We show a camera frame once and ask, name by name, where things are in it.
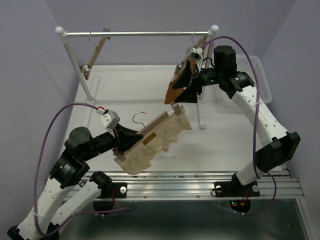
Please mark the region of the beige underwear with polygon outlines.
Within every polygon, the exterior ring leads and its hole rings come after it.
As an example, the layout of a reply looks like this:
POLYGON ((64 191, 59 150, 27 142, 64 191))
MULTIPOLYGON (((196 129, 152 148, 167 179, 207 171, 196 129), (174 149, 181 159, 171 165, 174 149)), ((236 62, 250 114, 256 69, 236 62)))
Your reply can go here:
POLYGON ((129 175, 137 175, 150 168, 151 160, 161 152, 168 152, 170 144, 178 140, 182 131, 192 130, 186 111, 176 117, 167 127, 159 131, 157 136, 141 150, 125 161, 115 161, 129 175))

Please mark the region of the wooden clip hanger with beige underwear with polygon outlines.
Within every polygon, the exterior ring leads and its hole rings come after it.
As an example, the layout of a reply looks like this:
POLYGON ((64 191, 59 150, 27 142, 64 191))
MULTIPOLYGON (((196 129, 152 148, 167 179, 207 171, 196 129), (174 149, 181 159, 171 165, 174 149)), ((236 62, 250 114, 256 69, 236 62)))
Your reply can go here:
POLYGON ((143 135, 143 138, 139 140, 134 146, 132 146, 125 153, 119 153, 118 150, 114 150, 114 161, 124 162, 132 157, 136 152, 140 151, 146 144, 157 136, 159 131, 166 128, 173 120, 180 114, 184 113, 184 106, 178 103, 174 103, 168 110, 163 111, 155 119, 138 131, 138 134, 143 135))

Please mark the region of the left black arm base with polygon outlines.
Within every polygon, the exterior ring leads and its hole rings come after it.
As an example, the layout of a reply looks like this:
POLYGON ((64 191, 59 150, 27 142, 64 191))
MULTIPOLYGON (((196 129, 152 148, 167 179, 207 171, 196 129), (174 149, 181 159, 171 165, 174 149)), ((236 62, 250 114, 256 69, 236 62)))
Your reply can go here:
POLYGON ((128 184, 126 182, 113 182, 110 190, 101 192, 90 205, 92 212, 101 217, 115 217, 124 214, 127 210, 120 209, 120 200, 127 197, 128 184))

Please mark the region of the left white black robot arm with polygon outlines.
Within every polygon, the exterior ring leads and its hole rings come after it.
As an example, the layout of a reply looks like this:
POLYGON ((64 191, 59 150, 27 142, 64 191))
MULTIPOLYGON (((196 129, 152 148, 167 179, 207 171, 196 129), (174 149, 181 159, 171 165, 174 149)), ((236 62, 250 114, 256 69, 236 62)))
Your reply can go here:
POLYGON ((105 132, 92 137, 86 127, 73 129, 65 141, 65 150, 51 169, 37 206, 19 225, 12 226, 7 235, 12 240, 57 240, 65 225, 97 197, 111 193, 112 180, 102 171, 93 173, 86 184, 67 202, 64 199, 89 171, 87 164, 105 152, 117 148, 129 150, 143 135, 118 124, 113 134, 105 132))

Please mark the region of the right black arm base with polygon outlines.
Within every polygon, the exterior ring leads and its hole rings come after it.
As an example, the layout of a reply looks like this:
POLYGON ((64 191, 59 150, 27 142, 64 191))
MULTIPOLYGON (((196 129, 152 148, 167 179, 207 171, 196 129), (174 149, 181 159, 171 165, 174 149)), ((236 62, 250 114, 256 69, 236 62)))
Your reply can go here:
POLYGON ((231 188, 231 182, 218 181, 214 183, 210 194, 217 198, 230 198, 229 206, 233 211, 247 214, 252 205, 250 197, 259 197, 260 191, 257 181, 247 186, 240 184, 240 188, 236 190, 231 188))

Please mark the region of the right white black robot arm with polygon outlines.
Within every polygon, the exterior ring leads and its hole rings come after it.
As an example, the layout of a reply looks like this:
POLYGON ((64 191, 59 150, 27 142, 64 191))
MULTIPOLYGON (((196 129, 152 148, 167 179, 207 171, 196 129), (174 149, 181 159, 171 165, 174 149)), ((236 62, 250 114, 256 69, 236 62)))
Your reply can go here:
POLYGON ((203 87, 218 85, 252 124, 253 138, 259 139, 262 147, 254 150, 252 161, 221 187, 242 195, 262 175, 291 160, 301 138, 279 123, 258 95, 257 82, 248 73, 238 70, 236 52, 231 46, 219 45, 213 49, 211 67, 201 67, 205 60, 201 47, 190 50, 180 76, 172 85, 173 89, 182 90, 174 101, 197 103, 203 87))

